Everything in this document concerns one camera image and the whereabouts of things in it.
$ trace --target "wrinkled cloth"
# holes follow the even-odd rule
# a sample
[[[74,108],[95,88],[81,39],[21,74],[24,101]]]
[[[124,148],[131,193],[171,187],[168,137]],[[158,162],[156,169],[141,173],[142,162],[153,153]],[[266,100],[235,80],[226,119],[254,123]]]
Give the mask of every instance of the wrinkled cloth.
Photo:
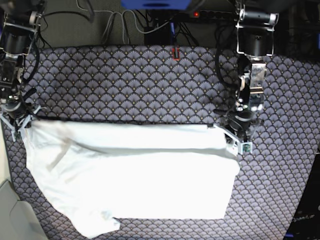
[[[34,121],[26,166],[85,237],[114,218],[222,219],[240,171],[224,133],[206,125]]]

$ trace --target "black wire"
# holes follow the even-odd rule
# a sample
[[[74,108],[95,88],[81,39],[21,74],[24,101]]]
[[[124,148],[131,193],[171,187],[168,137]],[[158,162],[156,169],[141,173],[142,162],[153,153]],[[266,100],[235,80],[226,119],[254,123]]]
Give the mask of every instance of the black wire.
[[[86,15],[80,13],[80,12],[77,12],[77,11],[54,11],[54,12],[50,12],[50,13],[47,13],[45,15],[43,15],[44,18],[46,17],[49,17],[49,16],[52,16],[52,15],[56,15],[56,14],[74,14],[74,15],[78,15],[78,16],[81,16],[83,18],[85,18],[88,22],[91,23],[91,19],[89,17],[87,17]]]
[[[49,28],[49,24],[48,24],[47,20],[46,20],[44,17],[43,17],[42,19],[43,19],[43,21],[44,21],[45,24],[46,24],[46,27],[41,30],[41,32],[44,32],[45,30],[47,30],[47,29]]]
[[[227,27],[231,27],[233,26],[232,24],[224,24],[224,25],[220,25],[218,26],[215,31],[214,31],[214,38],[215,38],[215,42],[218,43],[218,38],[219,38],[219,35],[220,35],[220,32],[222,31],[225,31],[227,29]]]
[[[190,35],[190,38],[192,39],[193,43],[196,45],[196,46],[199,46],[199,42],[198,40],[192,35],[191,31],[189,30],[189,28],[187,27],[187,25],[183,22],[181,24],[182,28],[186,31],[187,34]]]
[[[107,31],[107,33],[106,33],[106,35],[105,35],[105,40],[103,41],[104,43],[107,43],[108,42],[108,40],[109,40],[109,38],[110,38],[110,33],[112,32],[112,29],[113,29],[113,27],[114,27],[114,23],[115,23],[115,15],[113,14],[113,15],[111,15],[111,24],[110,24],[110,27],[109,27],[109,29],[108,29],[108,31]]]
[[[184,31],[183,31],[183,29],[182,29],[182,27],[181,27],[181,23],[178,23],[178,26],[180,27],[180,29],[179,29],[179,31],[178,31],[178,33],[177,33],[177,36],[179,35],[179,34],[183,34],[184,35],[184,37],[185,37],[185,39],[187,40],[187,42],[188,42],[188,44],[191,46],[191,42],[189,41],[189,38],[188,38],[188,33],[185,33]]]
[[[131,44],[131,40],[130,40],[130,36],[129,36],[129,32],[128,32],[128,25],[127,25],[127,22],[126,22],[126,19],[125,19],[125,14],[123,14],[123,24],[124,24],[124,29],[125,29],[125,34],[126,34],[126,37],[128,38],[128,44]],[[142,22],[140,21],[140,19],[138,18],[138,16],[136,15],[136,18],[138,19],[138,22],[142,25]]]
[[[146,17],[148,23],[152,23],[153,19],[152,19],[151,14],[149,14],[148,10],[145,10],[145,17]]]
[[[140,18],[138,17],[138,15],[137,15],[135,12],[134,12],[134,15],[135,15],[135,17],[136,17],[139,25],[144,29],[146,26],[144,26],[144,25],[142,24]]]
[[[222,50],[229,44],[232,35],[234,34],[234,30],[232,29],[230,35],[228,36],[228,38],[226,39],[226,41],[224,41],[222,43],[222,45],[217,44],[217,48],[216,48],[216,52],[215,52],[215,56],[214,56],[214,64],[215,64],[215,71],[216,71],[216,75],[218,77],[219,82],[225,87],[225,88],[230,88],[233,90],[237,90],[239,88],[238,84],[235,83],[228,83],[224,80],[222,74],[221,74],[221,68],[220,68],[220,62],[219,62],[219,57],[222,53]]]
[[[217,40],[216,40],[216,43],[215,43],[215,47],[216,47],[216,48],[219,48],[219,47],[220,47],[220,39],[221,39],[221,37],[222,37],[222,35],[223,35],[223,33],[224,33],[224,31],[225,31],[226,29],[227,29],[227,26],[222,27],[221,30],[219,31],[219,34],[218,34],[218,36],[217,36]]]
[[[39,62],[40,62],[40,54],[39,54],[39,49],[37,47],[36,41],[33,42],[33,48],[35,51],[35,64],[32,72],[30,73],[29,77],[23,81],[24,84],[28,84],[35,76],[38,67],[39,67]]]
[[[145,20],[145,22],[146,22],[146,25],[147,25],[147,27],[149,27],[149,21],[148,21],[148,19],[147,19],[147,17],[145,16],[145,15],[143,15],[143,13],[142,12],[140,12],[139,10],[135,10],[138,14],[140,14],[143,18],[144,18],[144,20]]]
[[[43,48],[46,46],[46,44],[52,49],[52,46],[42,37],[41,31],[38,31],[38,36],[41,39],[41,41],[44,43]]]
[[[94,8],[92,7],[91,1],[90,0],[85,0],[86,6],[87,6],[87,10],[89,12],[90,18],[89,18],[89,22],[93,23],[95,21],[95,11]]]
[[[36,43],[36,46],[38,47],[38,49],[44,48],[46,46],[46,43],[40,38],[39,34],[36,35],[34,42]]]
[[[25,75],[25,72],[26,72],[26,56],[23,55],[23,72],[22,72],[22,76]]]

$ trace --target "metal bracket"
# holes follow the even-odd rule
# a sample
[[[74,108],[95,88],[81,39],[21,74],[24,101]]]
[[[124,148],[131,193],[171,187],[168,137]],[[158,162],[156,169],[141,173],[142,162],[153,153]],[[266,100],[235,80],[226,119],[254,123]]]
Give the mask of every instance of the metal bracket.
[[[44,109],[44,107],[41,107],[40,105],[33,111],[34,114],[37,114],[41,109]],[[12,136],[12,140],[13,142],[16,142],[17,141],[17,138],[16,138],[16,128],[14,126],[12,126],[10,124],[10,122],[4,117],[4,114],[3,112],[0,112],[0,119],[5,123],[5,125],[7,125],[10,130],[11,130],[11,136]],[[17,120],[17,126],[19,127],[19,129],[17,130],[18,132],[21,132],[27,125],[29,122],[31,122],[33,119],[32,119],[32,116],[31,115],[28,115],[26,116],[24,119],[21,119],[20,121]]]
[[[250,73],[249,107],[252,112],[261,111],[264,107],[263,83],[266,78],[267,65],[265,62],[252,63]]]
[[[7,27],[14,27],[16,29],[22,29],[22,30],[25,30],[25,31],[29,31],[31,34],[33,34],[33,37],[31,39],[31,43],[30,43],[29,48],[27,49],[26,52],[23,53],[24,56],[28,56],[30,54],[32,46],[33,46],[34,42],[36,41],[38,30],[41,27],[40,21],[41,21],[41,18],[43,17],[43,12],[44,11],[45,11],[45,9],[43,7],[40,12],[32,12],[31,13],[30,20],[28,22],[30,26],[23,26],[21,24],[11,23],[11,22],[8,21],[9,20],[9,18],[8,18],[9,15],[7,13],[5,13],[5,15],[4,15],[4,23],[3,23],[3,29],[2,29],[3,33],[6,31]],[[3,36],[4,36],[4,34],[0,35],[0,42],[3,40],[2,39]],[[3,45],[0,46],[0,50],[4,51],[4,46]]]
[[[244,153],[253,153],[254,144],[252,141],[243,142],[232,132],[216,124],[213,125],[213,128],[222,130],[225,135],[227,135],[233,140],[233,146],[237,148],[238,154],[243,155]]]
[[[239,15],[236,32],[237,32],[237,46],[236,51],[238,54],[244,54],[246,56],[252,57],[262,57],[262,56],[253,56],[252,54],[245,52],[245,47],[242,45],[240,40],[241,31],[244,29],[252,29],[270,33],[269,41],[271,41],[271,49],[266,50],[267,56],[272,56],[274,54],[274,31],[275,26],[279,20],[278,13],[265,13],[262,10],[257,10],[256,8],[246,7],[243,1],[237,1],[237,13]]]

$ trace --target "blue patterned fabric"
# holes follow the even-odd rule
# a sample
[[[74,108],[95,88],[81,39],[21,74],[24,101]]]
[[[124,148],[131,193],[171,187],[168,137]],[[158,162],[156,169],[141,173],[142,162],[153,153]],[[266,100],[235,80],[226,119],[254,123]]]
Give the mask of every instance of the blue patterned fabric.
[[[30,101],[47,107],[40,116],[61,120],[218,122],[213,110],[227,108],[229,92],[215,74],[215,50],[180,50],[180,61],[173,60],[169,46],[42,50],[38,73],[27,87],[37,89]],[[232,51],[225,51],[220,58],[227,81],[237,77],[237,59]],[[239,156],[241,171],[224,219],[120,219],[119,231],[95,239],[283,238],[305,189],[320,140],[320,67],[281,56],[267,58],[266,62],[264,112],[259,116],[264,125],[254,136],[253,154]],[[27,64],[30,73],[34,56],[27,58]],[[38,189],[26,169],[22,141],[13,143],[8,129],[4,135],[13,185],[21,199],[32,205],[48,238],[85,239]]]

